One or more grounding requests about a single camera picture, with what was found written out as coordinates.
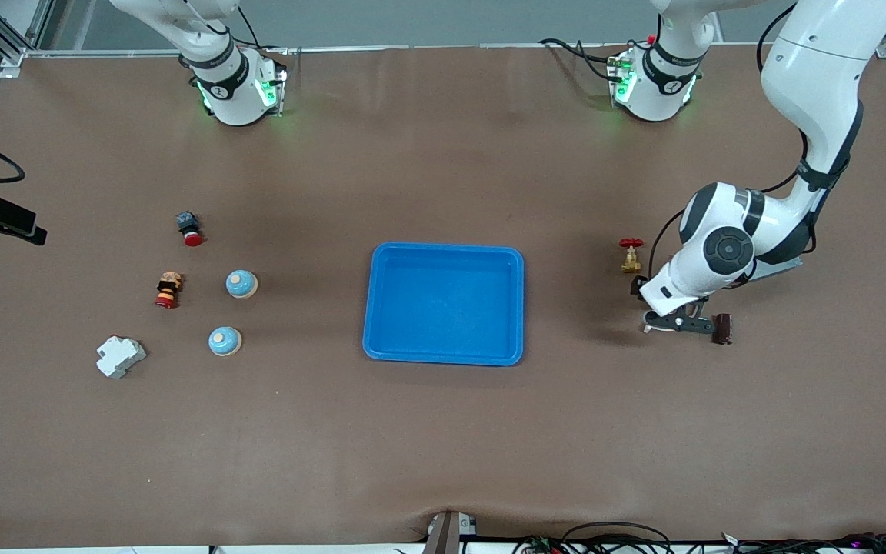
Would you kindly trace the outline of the blue plastic tray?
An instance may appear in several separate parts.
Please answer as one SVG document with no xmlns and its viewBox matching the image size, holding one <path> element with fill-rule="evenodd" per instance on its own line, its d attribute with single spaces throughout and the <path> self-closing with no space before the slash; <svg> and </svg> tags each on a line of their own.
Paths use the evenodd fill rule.
<svg viewBox="0 0 886 554">
<path fill-rule="evenodd" d="M 495 245 L 373 250 L 362 348 L 373 360 L 512 367 L 525 350 L 526 263 Z"/>
</svg>

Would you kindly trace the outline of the red orange black button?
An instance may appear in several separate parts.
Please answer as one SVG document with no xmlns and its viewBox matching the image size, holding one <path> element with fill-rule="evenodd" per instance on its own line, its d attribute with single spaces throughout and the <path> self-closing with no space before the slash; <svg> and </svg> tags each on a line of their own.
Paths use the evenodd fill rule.
<svg viewBox="0 0 886 554">
<path fill-rule="evenodd" d="M 174 309 L 177 306 L 177 297 L 182 290 L 183 276 L 175 271 L 165 271 L 159 277 L 157 284 L 157 297 L 154 305 L 163 309 Z"/>
</svg>

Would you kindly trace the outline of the dark red-capped push button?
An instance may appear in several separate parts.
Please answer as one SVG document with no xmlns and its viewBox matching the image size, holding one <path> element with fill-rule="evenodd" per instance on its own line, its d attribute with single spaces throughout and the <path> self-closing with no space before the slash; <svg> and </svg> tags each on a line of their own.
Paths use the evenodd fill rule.
<svg viewBox="0 0 886 554">
<path fill-rule="evenodd" d="M 182 235 L 182 241 L 188 248 L 197 248 L 204 242 L 201 228 L 197 217 L 190 211 L 183 211 L 176 215 L 177 230 Z"/>
</svg>

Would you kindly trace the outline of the metal clamp bracket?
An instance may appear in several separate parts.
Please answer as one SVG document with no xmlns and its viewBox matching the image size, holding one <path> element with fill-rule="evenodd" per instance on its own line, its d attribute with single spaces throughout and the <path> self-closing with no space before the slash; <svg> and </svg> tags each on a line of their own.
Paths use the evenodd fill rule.
<svg viewBox="0 0 886 554">
<path fill-rule="evenodd" d="M 436 513 L 430 520 L 421 554 L 467 554 L 467 539 L 477 536 L 477 518 L 470 513 Z"/>
</svg>

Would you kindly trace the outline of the light blue desk bell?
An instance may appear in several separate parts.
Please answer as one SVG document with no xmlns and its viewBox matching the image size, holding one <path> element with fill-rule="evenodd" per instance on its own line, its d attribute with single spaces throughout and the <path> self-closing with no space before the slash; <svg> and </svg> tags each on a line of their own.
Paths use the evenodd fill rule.
<svg viewBox="0 0 886 554">
<path fill-rule="evenodd" d="M 235 299 L 248 299 L 258 290 L 259 279 L 256 274 L 246 269 L 236 269 L 228 274 L 225 290 Z"/>
<path fill-rule="evenodd" d="M 208 350 L 218 357 L 237 353 L 243 345 L 243 335 L 231 326 L 221 326 L 208 334 Z"/>
</svg>

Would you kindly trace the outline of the white circuit breaker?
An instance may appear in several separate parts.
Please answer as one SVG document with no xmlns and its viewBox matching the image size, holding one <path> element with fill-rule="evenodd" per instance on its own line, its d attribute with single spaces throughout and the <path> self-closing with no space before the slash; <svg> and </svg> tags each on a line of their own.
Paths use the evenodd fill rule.
<svg viewBox="0 0 886 554">
<path fill-rule="evenodd" d="M 147 358 L 147 352 L 140 342 L 116 335 L 110 336 L 96 348 L 96 354 L 96 368 L 110 379 L 123 378 L 128 369 Z"/>
</svg>

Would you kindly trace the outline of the grey metal box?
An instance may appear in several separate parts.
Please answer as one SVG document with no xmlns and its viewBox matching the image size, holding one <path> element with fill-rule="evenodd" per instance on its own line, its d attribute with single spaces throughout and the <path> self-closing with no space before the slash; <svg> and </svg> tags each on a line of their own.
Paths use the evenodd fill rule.
<svg viewBox="0 0 886 554">
<path fill-rule="evenodd" d="M 767 279 L 773 277 L 774 275 L 778 275 L 794 270 L 794 268 L 801 267 L 802 263 L 803 262 L 800 256 L 794 257 L 793 259 L 787 260 L 786 262 L 779 263 L 767 263 L 761 262 L 761 260 L 757 260 L 756 269 L 750 275 L 748 281 L 753 282 Z"/>
</svg>

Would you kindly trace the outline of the brown table cover mat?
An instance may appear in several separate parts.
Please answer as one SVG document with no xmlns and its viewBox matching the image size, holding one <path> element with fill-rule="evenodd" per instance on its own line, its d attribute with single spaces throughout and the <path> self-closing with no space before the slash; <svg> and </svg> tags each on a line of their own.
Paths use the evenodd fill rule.
<svg viewBox="0 0 886 554">
<path fill-rule="evenodd" d="M 643 333 L 619 269 L 700 186 L 794 168 L 752 55 L 718 46 L 658 125 L 542 48 L 305 54 L 285 115 L 247 128 L 173 58 L 26 62 L 0 150 L 28 175 L 0 196 L 49 235 L 0 236 L 0 548 L 404 542 L 446 509 L 510 536 L 886 533 L 886 61 L 813 255 L 711 298 L 731 346 Z M 517 249 L 521 360 L 369 358 L 384 242 Z M 95 364 L 113 335 L 147 352 L 120 379 Z"/>
</svg>

